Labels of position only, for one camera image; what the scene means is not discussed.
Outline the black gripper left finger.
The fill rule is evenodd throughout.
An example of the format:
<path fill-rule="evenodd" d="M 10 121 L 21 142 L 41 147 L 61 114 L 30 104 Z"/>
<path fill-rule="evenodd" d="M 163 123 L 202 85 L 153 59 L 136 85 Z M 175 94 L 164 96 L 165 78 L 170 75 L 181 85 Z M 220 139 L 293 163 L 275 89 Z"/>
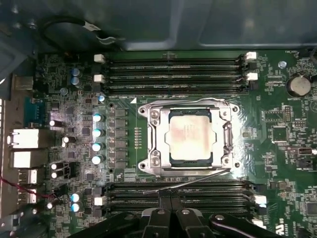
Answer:
<path fill-rule="evenodd" d="M 171 190 L 158 192 L 158 207 L 141 217 L 124 212 L 93 226 L 94 238 L 167 238 L 171 223 Z"/>

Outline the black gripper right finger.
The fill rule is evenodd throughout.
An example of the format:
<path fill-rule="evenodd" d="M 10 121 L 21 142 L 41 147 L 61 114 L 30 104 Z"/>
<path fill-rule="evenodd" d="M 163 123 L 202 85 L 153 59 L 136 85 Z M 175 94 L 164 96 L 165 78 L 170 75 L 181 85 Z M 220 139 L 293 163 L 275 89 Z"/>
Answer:
<path fill-rule="evenodd" d="M 170 191 L 170 201 L 178 223 L 188 238 L 273 238 L 275 233 L 226 213 L 206 220 L 192 208 L 182 206 L 178 191 Z"/>

